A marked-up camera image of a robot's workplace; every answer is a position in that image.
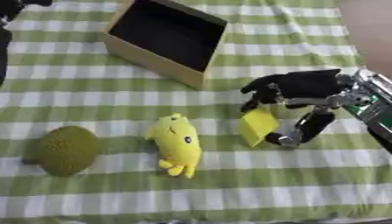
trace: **yellow foam cube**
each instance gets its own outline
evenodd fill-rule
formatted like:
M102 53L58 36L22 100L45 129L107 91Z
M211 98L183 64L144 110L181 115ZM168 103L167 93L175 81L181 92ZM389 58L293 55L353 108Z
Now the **yellow foam cube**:
M270 112L258 107L240 119L239 132L250 147L255 147L278 126L277 119Z

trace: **cardboard box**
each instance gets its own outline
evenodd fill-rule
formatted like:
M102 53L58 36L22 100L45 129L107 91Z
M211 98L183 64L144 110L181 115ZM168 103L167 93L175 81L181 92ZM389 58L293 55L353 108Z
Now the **cardboard box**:
M227 25L173 1L127 0L101 40L114 55L202 89Z

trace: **green checkered tablecloth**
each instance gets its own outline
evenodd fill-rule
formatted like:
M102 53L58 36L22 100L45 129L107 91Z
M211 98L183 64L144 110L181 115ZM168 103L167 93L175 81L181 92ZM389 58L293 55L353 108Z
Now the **green checkered tablecloth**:
M230 22L206 89L194 91L107 53L98 32L121 0L30 6L9 24L7 81L0 89L0 223L292 221L392 215L391 156L343 110L296 150L249 148L239 108L252 78L361 64L333 0L179 0ZM283 127L305 111L270 106ZM204 150L192 179L158 169L143 139L160 116L179 112ZM102 139L84 172L54 178L20 163L37 139L80 125Z

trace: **stuffed animal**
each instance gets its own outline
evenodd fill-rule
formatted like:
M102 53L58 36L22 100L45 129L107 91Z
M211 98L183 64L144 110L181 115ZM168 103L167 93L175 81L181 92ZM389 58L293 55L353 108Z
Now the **stuffed animal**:
M185 176L193 177L200 160L201 148L196 129L181 114L158 119L146 135L154 140L162 155L159 167L168 169L171 176L178 176L185 169Z
M28 165L40 165L47 173L68 177L89 167L99 153L99 138L87 129L65 126L42 137Z

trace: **green ball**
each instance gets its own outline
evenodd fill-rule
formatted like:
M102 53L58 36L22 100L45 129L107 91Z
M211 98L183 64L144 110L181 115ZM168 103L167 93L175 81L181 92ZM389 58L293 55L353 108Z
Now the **green ball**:
M99 138L89 130L61 127L40 140L37 159L49 174L67 177L88 168L95 161L99 146Z

